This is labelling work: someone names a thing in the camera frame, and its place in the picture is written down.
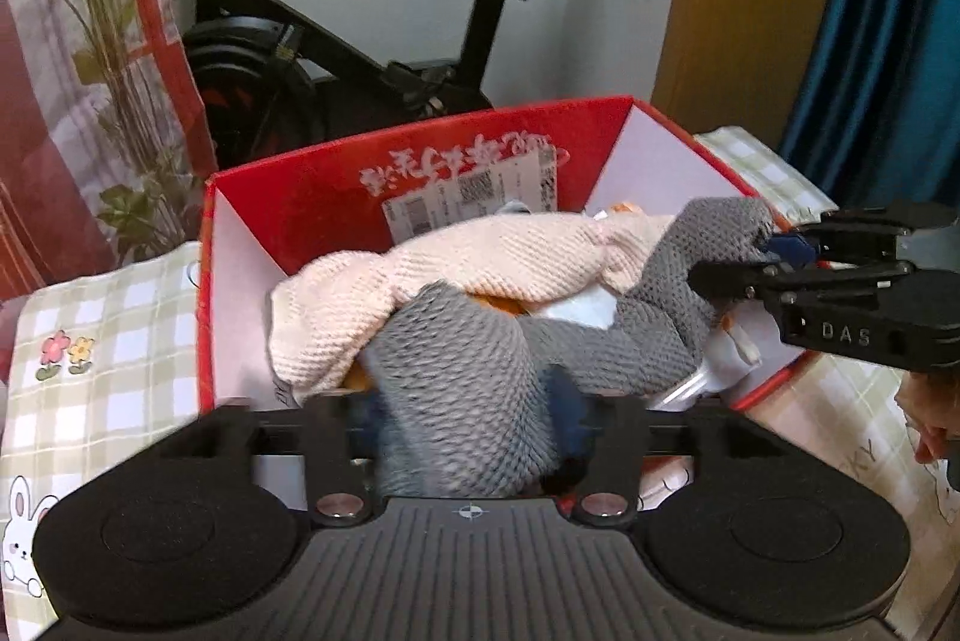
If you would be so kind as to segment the person's hand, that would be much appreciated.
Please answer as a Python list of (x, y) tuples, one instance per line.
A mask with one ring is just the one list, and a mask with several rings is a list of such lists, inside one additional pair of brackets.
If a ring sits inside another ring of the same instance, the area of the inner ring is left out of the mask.
[(946, 459), (950, 441), (958, 438), (957, 373), (908, 373), (895, 400), (919, 433), (914, 459), (919, 464)]

